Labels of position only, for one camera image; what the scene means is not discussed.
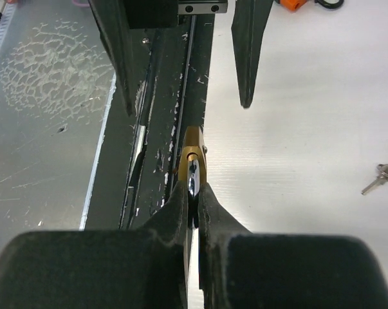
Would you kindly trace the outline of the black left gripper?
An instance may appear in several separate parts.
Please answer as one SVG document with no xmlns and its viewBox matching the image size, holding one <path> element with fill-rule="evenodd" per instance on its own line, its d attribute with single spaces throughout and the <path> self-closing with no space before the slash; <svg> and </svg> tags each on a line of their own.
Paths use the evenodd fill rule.
<svg viewBox="0 0 388 309">
<path fill-rule="evenodd" d="M 133 114 L 133 52 L 130 29 L 174 28 L 183 15 L 225 14 L 225 0 L 88 1 L 100 40 L 116 73 L 116 89 L 126 113 Z M 254 98 L 264 31 L 272 0 L 238 0 L 231 26 L 240 104 L 247 109 Z"/>
</svg>

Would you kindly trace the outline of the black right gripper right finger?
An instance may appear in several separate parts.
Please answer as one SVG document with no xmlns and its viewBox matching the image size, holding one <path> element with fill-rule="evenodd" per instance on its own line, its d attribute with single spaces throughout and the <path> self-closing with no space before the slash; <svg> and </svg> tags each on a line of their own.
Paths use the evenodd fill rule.
<svg viewBox="0 0 388 309">
<path fill-rule="evenodd" d="M 209 184 L 198 223 L 206 308 L 388 308 L 380 264 L 358 238 L 250 232 Z"/>
</svg>

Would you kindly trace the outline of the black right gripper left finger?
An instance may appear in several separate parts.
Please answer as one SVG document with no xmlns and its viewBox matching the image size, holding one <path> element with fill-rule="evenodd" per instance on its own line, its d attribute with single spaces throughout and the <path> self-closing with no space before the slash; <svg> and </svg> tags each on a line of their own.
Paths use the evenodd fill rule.
<svg viewBox="0 0 388 309">
<path fill-rule="evenodd" d="M 0 308 L 186 308 L 188 190 L 134 230 L 36 231 L 0 255 Z"/>
</svg>

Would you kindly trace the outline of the large brass padlock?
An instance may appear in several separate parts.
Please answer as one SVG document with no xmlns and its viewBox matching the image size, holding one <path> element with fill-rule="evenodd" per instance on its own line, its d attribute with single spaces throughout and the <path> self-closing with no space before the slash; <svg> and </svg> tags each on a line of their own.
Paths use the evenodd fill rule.
<svg viewBox="0 0 388 309">
<path fill-rule="evenodd" d="M 188 191 L 189 227 L 198 228 L 199 192 L 207 182 L 207 148 L 202 129 L 188 126 L 180 154 L 178 180 L 185 182 Z"/>
</svg>

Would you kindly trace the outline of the keys of small padlock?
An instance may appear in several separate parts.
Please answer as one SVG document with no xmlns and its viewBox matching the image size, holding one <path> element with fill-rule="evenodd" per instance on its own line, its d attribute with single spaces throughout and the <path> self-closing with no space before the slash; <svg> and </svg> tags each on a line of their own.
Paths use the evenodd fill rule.
<svg viewBox="0 0 388 309">
<path fill-rule="evenodd" d="M 388 164 L 378 164 L 376 166 L 376 178 L 362 191 L 362 195 L 366 195 L 372 191 L 375 187 L 383 185 L 388 182 Z"/>
</svg>

